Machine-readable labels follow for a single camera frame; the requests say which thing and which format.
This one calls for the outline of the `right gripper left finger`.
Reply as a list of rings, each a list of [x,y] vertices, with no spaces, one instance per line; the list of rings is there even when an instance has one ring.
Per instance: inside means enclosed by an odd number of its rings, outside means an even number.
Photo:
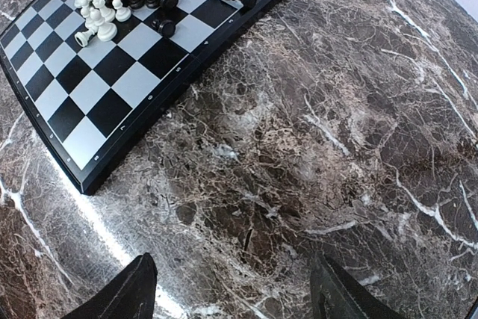
[[[137,256],[102,290],[69,313],[70,318],[151,318],[157,267],[149,253]]]

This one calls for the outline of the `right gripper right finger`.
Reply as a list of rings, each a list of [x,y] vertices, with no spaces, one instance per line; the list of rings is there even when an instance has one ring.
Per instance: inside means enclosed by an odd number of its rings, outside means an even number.
[[[360,285],[342,266],[322,253],[314,256],[311,275],[314,318],[401,318]]]

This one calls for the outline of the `black grey chessboard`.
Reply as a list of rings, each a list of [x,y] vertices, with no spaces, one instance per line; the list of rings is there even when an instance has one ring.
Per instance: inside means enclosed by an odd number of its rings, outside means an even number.
[[[1,67],[50,153],[91,195],[157,118],[281,0],[179,0],[134,10],[109,42],[85,29],[75,0],[33,0],[1,33]],[[176,24],[171,38],[153,19]]]

